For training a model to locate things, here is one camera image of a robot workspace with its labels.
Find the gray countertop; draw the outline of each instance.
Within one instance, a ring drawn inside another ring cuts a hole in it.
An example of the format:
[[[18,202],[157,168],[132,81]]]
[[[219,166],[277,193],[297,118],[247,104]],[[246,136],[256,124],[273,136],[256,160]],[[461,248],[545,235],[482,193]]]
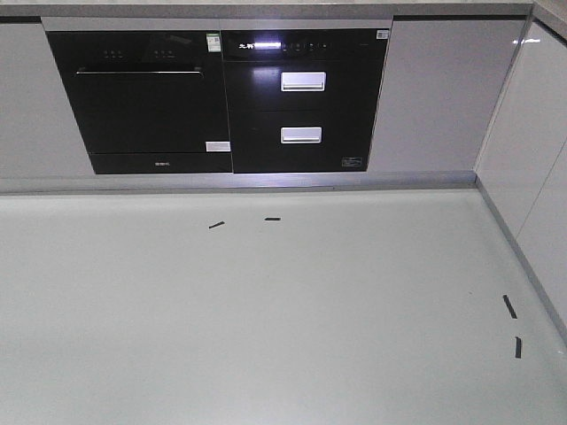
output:
[[[564,0],[0,0],[0,17],[375,19],[530,13],[567,39]]]

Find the digital display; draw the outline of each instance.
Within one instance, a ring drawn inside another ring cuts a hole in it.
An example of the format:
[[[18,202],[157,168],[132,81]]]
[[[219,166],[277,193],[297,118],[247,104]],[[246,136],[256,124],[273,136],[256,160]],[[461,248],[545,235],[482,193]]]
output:
[[[282,48],[281,42],[241,42],[238,45],[239,49],[245,50],[280,50]]]

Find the black appliance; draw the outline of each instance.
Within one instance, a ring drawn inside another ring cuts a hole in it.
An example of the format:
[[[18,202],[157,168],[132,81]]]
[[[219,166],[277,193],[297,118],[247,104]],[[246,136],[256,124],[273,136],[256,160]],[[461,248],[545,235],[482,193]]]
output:
[[[366,170],[388,35],[223,31],[234,172]]]
[[[232,171],[218,31],[48,39],[97,174]]]

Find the debris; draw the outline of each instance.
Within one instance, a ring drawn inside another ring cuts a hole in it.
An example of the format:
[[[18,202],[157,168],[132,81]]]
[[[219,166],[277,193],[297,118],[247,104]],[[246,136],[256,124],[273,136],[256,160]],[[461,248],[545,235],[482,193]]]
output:
[[[209,228],[218,228],[219,226],[222,226],[223,224],[224,224],[224,221],[219,221],[218,223],[215,223],[212,226],[209,226]]]

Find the oven door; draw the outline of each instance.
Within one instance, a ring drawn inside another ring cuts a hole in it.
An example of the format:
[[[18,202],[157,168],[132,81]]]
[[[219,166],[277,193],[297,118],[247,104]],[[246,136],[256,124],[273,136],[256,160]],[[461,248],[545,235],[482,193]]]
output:
[[[206,152],[229,140],[220,68],[82,69],[64,81],[89,153]]]

